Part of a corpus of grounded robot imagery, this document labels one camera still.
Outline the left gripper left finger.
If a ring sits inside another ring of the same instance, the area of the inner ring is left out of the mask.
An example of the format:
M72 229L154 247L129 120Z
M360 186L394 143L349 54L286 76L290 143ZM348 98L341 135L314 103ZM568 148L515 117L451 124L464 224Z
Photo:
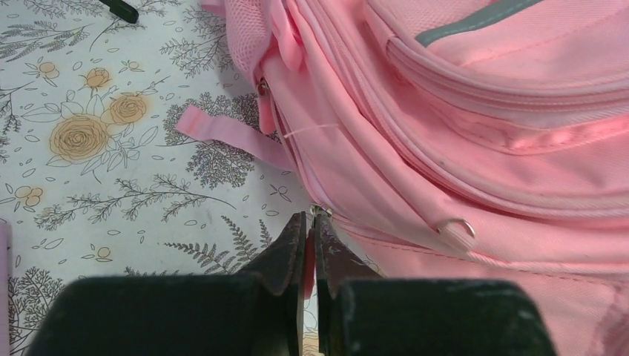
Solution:
M235 274L90 277L56 298L29 355L299 355L307 219Z

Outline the black microphone tripod stand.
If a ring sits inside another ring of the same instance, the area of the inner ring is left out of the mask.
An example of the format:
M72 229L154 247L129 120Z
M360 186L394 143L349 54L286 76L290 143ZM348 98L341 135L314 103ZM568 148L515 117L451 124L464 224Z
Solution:
M99 0L110 13L129 24L136 24L139 19L138 10L123 0Z

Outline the pink school backpack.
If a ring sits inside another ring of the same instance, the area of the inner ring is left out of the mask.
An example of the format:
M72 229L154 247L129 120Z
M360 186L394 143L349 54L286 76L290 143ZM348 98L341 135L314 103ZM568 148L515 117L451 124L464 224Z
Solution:
M560 355L628 353L626 1L203 1L260 132L389 276L505 278Z

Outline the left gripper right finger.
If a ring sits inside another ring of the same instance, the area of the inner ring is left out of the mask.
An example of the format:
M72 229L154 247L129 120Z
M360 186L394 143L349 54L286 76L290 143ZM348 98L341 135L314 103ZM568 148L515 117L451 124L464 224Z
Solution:
M516 284L387 279L312 223L319 350L325 355L554 355L535 303Z

